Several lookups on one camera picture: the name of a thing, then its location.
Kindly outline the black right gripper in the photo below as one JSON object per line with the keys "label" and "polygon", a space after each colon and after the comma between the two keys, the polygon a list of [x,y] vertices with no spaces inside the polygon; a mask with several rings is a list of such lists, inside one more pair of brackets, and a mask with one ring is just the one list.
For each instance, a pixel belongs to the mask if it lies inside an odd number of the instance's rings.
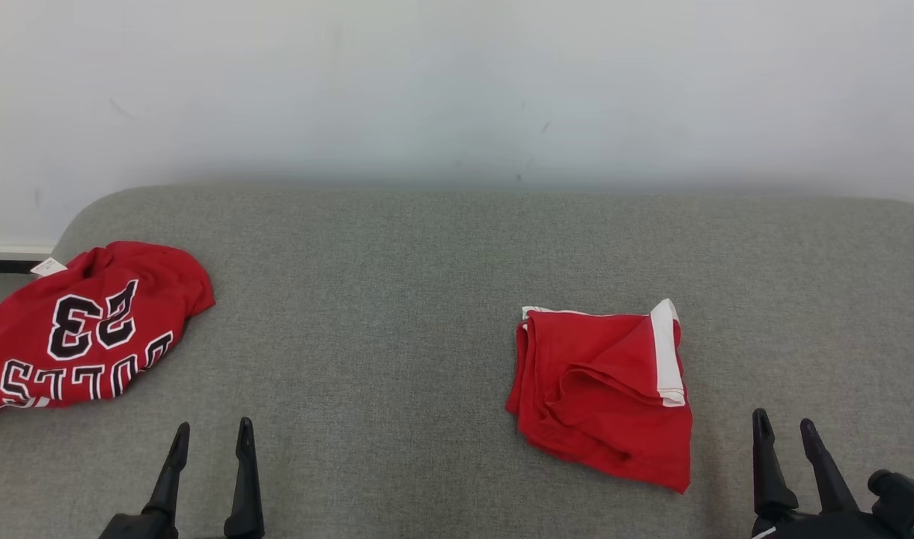
{"label": "black right gripper", "polygon": [[[888,529],[873,515],[851,512],[859,511],[859,505],[809,418],[801,421],[801,437],[817,485],[820,514],[825,515],[762,524],[751,538],[888,538]],[[758,407],[753,412],[753,497],[758,517],[779,517],[799,507],[783,477],[775,440],[766,410]]]}

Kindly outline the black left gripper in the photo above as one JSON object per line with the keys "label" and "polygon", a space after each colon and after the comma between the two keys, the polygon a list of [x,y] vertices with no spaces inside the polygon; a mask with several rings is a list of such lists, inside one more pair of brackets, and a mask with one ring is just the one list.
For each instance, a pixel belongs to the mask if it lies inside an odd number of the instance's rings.
{"label": "black left gripper", "polygon": [[[175,518],[180,474],[189,456],[189,440],[190,425],[184,422],[178,427],[143,513],[115,514],[101,532],[100,539],[179,538]],[[256,460],[254,424],[250,418],[240,419],[235,453],[237,482],[231,514],[225,521],[225,538],[263,538],[265,522],[261,479]]]}

